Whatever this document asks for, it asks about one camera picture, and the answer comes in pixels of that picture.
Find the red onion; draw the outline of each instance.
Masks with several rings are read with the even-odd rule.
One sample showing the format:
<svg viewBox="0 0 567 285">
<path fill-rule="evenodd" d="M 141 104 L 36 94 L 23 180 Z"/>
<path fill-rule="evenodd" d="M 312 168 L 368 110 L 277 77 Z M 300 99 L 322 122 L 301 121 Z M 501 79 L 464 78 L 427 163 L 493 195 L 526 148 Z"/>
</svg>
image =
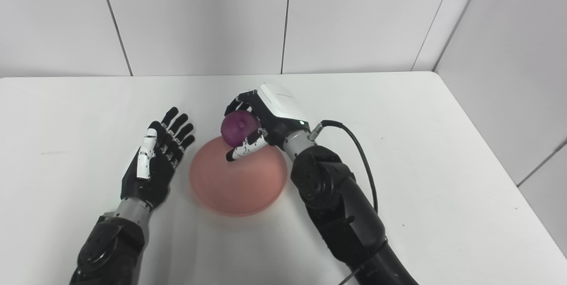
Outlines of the red onion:
<svg viewBox="0 0 567 285">
<path fill-rule="evenodd" d="M 248 111 L 238 110 L 229 113 L 221 124 L 221 135 L 233 148 L 241 145 L 247 136 L 258 130 L 260 122 Z"/>
</svg>

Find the tabletop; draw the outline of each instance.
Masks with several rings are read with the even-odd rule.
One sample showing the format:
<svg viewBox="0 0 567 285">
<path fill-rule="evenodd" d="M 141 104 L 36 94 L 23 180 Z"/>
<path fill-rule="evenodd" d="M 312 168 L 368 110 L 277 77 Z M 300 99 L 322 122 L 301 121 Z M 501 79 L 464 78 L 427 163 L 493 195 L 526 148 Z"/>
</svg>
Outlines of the tabletop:
<svg viewBox="0 0 567 285">
<path fill-rule="evenodd" d="M 291 182 L 261 213 L 227 218 L 188 188 L 192 157 L 219 136 L 225 106 L 263 82 L 290 89 L 310 124 L 334 119 L 373 170 L 389 243 L 421 285 L 559 285 L 567 261 L 440 77 L 407 73 L 0 79 L 0 275 L 10 285 L 68 283 L 147 126 L 173 105 L 196 142 L 150 216 L 140 285 L 334 285 L 336 261 Z M 356 147 L 337 152 L 362 190 Z"/>
</svg>

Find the robotic arm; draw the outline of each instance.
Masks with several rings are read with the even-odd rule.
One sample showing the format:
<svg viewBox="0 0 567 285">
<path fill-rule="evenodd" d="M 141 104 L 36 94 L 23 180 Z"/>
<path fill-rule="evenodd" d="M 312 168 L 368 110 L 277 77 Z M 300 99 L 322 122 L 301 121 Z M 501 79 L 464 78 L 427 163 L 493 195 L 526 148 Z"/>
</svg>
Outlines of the robotic arm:
<svg viewBox="0 0 567 285">
<path fill-rule="evenodd" d="M 278 146 L 293 161 L 291 180 L 311 220 L 351 276 L 360 285 L 417 285 L 389 246 L 384 224 L 354 174 L 335 152 L 315 142 L 329 124 L 311 132 L 293 95 L 271 84 L 239 94 L 225 115 L 237 109 L 251 109 L 261 128 L 228 152 L 227 160 L 238 160 L 265 144 Z"/>
<path fill-rule="evenodd" d="M 173 107 L 162 122 L 150 124 L 140 149 L 122 178 L 121 202 L 103 214 L 81 248 L 71 285 L 131 285 L 144 249 L 142 226 L 169 192 L 175 168 L 195 138 L 193 124 Z"/>
</svg>

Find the pink bowl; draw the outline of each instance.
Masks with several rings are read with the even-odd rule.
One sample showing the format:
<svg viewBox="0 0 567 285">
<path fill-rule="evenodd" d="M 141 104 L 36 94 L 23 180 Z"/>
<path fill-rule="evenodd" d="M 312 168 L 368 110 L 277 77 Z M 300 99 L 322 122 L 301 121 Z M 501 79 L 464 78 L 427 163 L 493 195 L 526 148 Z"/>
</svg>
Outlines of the pink bowl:
<svg viewBox="0 0 567 285">
<path fill-rule="evenodd" d="M 190 186 L 197 200 L 211 211 L 227 216 L 255 214 L 270 206 L 287 180 L 287 165 L 273 146 L 228 162 L 232 148 L 217 137 L 194 156 L 189 170 Z"/>
</svg>

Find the white wall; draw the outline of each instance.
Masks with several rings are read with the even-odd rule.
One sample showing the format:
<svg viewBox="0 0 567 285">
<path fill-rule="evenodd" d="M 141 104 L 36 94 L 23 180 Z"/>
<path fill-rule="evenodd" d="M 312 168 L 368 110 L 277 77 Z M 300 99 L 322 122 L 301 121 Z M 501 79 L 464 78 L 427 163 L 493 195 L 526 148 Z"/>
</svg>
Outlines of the white wall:
<svg viewBox="0 0 567 285">
<path fill-rule="evenodd" d="M 0 77 L 129 75 L 105 0 L 0 0 Z"/>
<path fill-rule="evenodd" d="M 520 191 L 567 256 L 567 149 L 561 149 L 539 168 Z"/>
<path fill-rule="evenodd" d="M 282 71 L 288 0 L 109 1 L 134 75 Z M 430 70 L 465 3 L 289 0 L 283 72 Z M 0 77 L 129 74 L 105 0 L 0 8 Z"/>
<path fill-rule="evenodd" d="M 567 0 L 471 0 L 438 72 L 514 182 L 567 137 Z M 567 254 L 567 149 L 520 187 Z"/>
<path fill-rule="evenodd" d="M 283 72 L 431 70 L 465 4 L 289 0 Z"/>
</svg>

